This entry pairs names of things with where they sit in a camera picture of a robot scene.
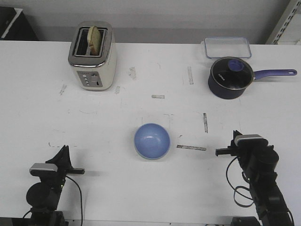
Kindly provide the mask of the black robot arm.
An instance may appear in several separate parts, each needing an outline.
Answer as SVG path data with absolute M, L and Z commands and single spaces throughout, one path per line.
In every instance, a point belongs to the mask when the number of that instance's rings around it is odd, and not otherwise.
M 39 177 L 40 182 L 32 185 L 26 194 L 31 205 L 29 226 L 68 226 L 63 212 L 58 211 L 58 203 L 68 175 L 83 175 L 84 168 L 74 168 L 71 164 L 69 147 L 64 145 L 60 151 L 45 163 L 34 163 L 29 173 Z
M 233 156 L 242 169 L 242 177 L 249 187 L 257 217 L 233 217 L 233 226 L 293 226 L 294 220 L 284 197 L 277 186 L 275 167 L 279 156 L 273 145 L 260 135 L 243 135 L 233 132 L 227 148 L 217 149 L 215 154 Z

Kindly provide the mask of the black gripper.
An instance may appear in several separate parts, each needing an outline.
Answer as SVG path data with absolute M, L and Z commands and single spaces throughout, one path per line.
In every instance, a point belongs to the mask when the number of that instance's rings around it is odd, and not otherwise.
M 68 145 L 64 145 L 54 158 L 45 163 L 51 165 L 51 167 L 56 166 L 54 172 L 47 173 L 45 177 L 47 183 L 63 183 L 68 175 L 83 175 L 85 173 L 84 168 L 74 168 L 72 166 Z
M 238 158 L 246 159 L 250 156 L 250 144 L 249 139 L 240 139 L 242 134 L 238 130 L 233 131 L 233 140 L 230 146 L 227 148 L 220 148 L 215 150 L 215 155 L 231 155 Z

